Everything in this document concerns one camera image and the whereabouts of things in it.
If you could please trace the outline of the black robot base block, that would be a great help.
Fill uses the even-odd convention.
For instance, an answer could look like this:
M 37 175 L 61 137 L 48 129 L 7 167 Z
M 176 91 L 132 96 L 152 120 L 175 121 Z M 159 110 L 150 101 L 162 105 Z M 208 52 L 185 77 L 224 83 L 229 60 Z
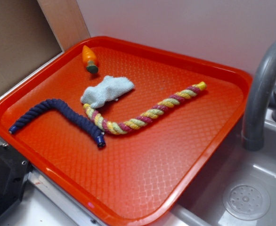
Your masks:
M 30 167 L 14 147 L 0 145 L 0 219 L 21 203 Z

